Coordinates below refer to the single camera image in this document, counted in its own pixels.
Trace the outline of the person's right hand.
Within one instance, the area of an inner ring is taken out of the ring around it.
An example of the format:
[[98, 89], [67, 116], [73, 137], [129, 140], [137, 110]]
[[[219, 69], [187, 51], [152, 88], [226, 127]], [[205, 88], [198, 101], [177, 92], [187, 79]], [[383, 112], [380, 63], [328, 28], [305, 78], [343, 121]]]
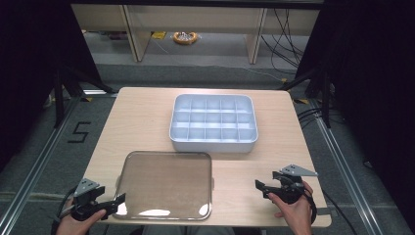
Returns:
[[295, 235], [312, 235], [312, 208], [307, 198], [312, 196], [313, 190], [307, 182], [304, 181], [303, 185], [305, 195], [291, 205], [286, 204], [274, 194], [269, 195], [269, 200], [279, 208], [274, 216], [284, 218]]

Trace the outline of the white compartment storage box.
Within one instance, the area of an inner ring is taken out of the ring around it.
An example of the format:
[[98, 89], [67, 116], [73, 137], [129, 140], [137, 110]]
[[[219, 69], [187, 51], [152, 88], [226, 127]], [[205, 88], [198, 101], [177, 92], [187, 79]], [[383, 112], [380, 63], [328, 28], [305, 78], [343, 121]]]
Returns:
[[248, 153], [258, 138], [253, 100], [247, 95], [178, 95], [169, 137], [179, 152]]

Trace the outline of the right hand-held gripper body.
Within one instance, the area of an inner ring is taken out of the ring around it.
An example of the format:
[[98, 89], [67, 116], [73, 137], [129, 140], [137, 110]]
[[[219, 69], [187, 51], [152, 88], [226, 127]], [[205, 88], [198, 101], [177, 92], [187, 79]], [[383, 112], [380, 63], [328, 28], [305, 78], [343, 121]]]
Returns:
[[272, 189], [271, 192], [277, 195], [287, 204], [295, 203], [305, 191], [302, 183], [303, 176], [317, 176], [318, 173], [301, 166], [290, 164], [279, 171], [272, 172], [272, 178], [280, 182], [280, 187]]

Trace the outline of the person's left hand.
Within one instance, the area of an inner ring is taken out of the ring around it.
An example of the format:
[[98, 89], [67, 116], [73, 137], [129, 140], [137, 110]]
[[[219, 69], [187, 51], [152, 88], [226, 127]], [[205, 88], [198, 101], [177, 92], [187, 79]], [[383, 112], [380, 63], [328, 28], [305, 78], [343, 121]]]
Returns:
[[55, 235], [86, 235], [87, 231], [105, 215], [105, 210], [99, 210], [86, 220], [78, 221], [68, 214], [61, 219]]

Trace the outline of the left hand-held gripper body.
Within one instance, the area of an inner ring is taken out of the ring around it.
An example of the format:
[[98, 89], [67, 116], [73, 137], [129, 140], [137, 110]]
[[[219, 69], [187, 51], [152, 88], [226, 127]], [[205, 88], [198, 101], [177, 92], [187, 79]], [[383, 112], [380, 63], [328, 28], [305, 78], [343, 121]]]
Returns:
[[73, 209], [70, 215], [78, 221], [84, 221], [101, 208], [96, 199], [105, 193], [105, 187], [87, 178], [83, 178], [73, 193]]

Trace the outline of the beige desk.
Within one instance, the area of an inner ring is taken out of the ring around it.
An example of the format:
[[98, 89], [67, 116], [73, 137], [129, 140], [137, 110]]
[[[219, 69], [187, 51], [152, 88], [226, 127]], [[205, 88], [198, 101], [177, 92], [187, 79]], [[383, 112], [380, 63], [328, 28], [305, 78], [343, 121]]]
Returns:
[[251, 64], [257, 59], [263, 34], [308, 36], [318, 12], [271, 8], [220, 8], [73, 4], [79, 26], [93, 31], [127, 33], [133, 60], [143, 60], [153, 31], [194, 31], [243, 34]]

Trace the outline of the black curtain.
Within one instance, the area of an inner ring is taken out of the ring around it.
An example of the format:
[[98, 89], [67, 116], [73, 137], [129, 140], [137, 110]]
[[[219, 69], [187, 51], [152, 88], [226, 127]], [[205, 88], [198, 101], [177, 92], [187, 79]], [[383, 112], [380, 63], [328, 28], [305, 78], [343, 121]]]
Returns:
[[344, 118], [415, 232], [415, 0], [322, 0], [299, 72], [327, 64]]
[[99, 83], [70, 0], [0, 0], [0, 171], [22, 146], [60, 75]]

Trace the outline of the black metal stand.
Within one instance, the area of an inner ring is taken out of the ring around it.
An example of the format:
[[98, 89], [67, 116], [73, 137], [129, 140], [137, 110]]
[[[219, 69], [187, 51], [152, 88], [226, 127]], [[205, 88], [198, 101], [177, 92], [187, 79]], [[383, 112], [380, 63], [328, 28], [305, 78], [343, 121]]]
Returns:
[[288, 91], [291, 88], [308, 80], [309, 83], [305, 89], [304, 94], [307, 98], [316, 98], [318, 94], [322, 96], [321, 101], [321, 115], [327, 128], [331, 127], [329, 120], [330, 110], [330, 77], [323, 66], [317, 66], [305, 72], [298, 72], [293, 81], [284, 83], [280, 90]]
[[82, 70], [70, 66], [63, 64], [58, 65], [53, 78], [56, 105], [56, 127], [63, 122], [65, 117], [63, 88], [66, 88], [71, 97], [80, 98], [85, 95], [85, 92], [80, 86], [80, 82], [89, 83], [103, 90], [107, 94], [116, 94], [115, 89], [103, 83], [100, 75], [96, 74], [95, 76], [92, 76]]

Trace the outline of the clear plastic lid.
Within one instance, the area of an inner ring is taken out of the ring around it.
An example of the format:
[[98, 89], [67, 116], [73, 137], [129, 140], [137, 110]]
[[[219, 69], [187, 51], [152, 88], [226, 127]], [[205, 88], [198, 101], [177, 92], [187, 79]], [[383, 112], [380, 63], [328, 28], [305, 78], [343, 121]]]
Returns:
[[130, 153], [116, 193], [123, 220], [205, 220], [212, 206], [212, 165], [206, 153]]

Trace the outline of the aluminium floor rail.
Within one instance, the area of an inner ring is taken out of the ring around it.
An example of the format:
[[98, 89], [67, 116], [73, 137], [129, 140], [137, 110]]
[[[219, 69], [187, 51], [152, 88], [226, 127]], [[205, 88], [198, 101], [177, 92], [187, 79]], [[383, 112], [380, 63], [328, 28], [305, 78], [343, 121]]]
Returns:
[[89, 92], [67, 98], [63, 122], [50, 107], [23, 149], [0, 172], [0, 235], [49, 235], [61, 202], [76, 186], [92, 157], [115, 101]]
[[384, 235], [384, 231], [380, 223], [371, 209], [366, 197], [364, 196], [350, 166], [346, 162], [344, 153], [342, 152], [331, 128], [328, 126], [329, 121], [322, 117], [316, 116], [317, 124], [322, 133], [331, 155], [336, 163], [340, 175], [346, 185], [346, 189], [356, 206], [359, 216], [369, 235]]

